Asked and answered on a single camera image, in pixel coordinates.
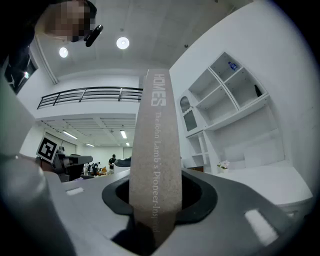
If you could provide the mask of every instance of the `white shelving unit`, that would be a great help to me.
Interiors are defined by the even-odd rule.
[[[221,161],[231,158],[244,162],[244,153],[237,152],[244,150],[239,146],[242,138],[255,140],[260,133],[277,128],[268,101],[263,85],[239,61],[223,52],[178,99],[194,163],[204,166],[206,173],[217,174]],[[264,122],[271,122],[272,126],[255,129],[255,125],[259,127]],[[252,138],[243,134],[251,130]]]

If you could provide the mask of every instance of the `ceiling lamp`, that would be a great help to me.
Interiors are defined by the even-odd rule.
[[[60,48],[59,54],[62,58],[65,58],[68,56],[68,50],[65,47]]]
[[[71,135],[70,133],[66,132],[65,130],[63,130],[62,132],[63,132],[64,134],[70,136],[71,138],[74,138],[74,139],[76,139],[76,140],[78,139],[77,137],[75,137],[75,136]]]
[[[120,48],[121,50],[128,48],[129,44],[129,40],[126,37],[120,37],[116,41],[116,46],[118,46],[118,48]]]
[[[122,137],[123,137],[124,139],[126,139],[126,138],[127,138],[127,135],[126,135],[126,133],[125,133],[125,131],[124,131],[124,130],[121,130],[121,131],[120,131],[120,133],[121,133],[121,135],[122,135]]]

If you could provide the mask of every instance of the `blue bottle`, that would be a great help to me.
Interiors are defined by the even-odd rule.
[[[229,64],[229,66],[230,66],[230,68],[231,68],[232,70],[236,71],[236,70],[238,69],[237,64],[232,63],[232,62],[230,62],[230,61],[228,62],[228,64]]]

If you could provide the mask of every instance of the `ceiling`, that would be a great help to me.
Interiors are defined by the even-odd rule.
[[[118,117],[86,115],[81,118],[65,117],[41,122],[49,131],[61,134],[66,131],[77,137],[77,144],[89,143],[96,147],[127,147],[126,142],[132,147],[136,128],[134,114]],[[125,131],[127,139],[122,137],[120,130]]]
[[[145,75],[149,68],[170,68],[208,29],[252,0],[91,0],[96,24],[104,30],[91,47],[45,35],[40,46],[57,77],[96,70],[114,75]],[[130,46],[116,46],[127,37]],[[59,56],[66,47],[67,58]]]

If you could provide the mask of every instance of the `fluorescent light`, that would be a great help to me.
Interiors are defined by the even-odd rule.
[[[125,131],[124,131],[124,130],[121,130],[121,131],[120,131],[120,133],[121,133],[121,135],[122,135],[122,137],[123,137],[124,139],[126,139],[126,138],[127,138],[127,135],[126,135],[126,133],[125,133]]]
[[[76,140],[78,139],[77,137],[75,137],[75,136],[71,135],[70,133],[66,132],[65,130],[63,130],[62,132],[63,132],[64,134],[70,136],[71,138],[74,138],[74,139],[76,139]]]
[[[59,54],[62,58],[65,58],[68,56],[68,50],[65,47],[60,48]]]
[[[126,37],[120,37],[117,41],[116,41],[116,46],[118,46],[118,48],[120,48],[121,50],[124,50],[126,48],[129,47],[129,40]]]

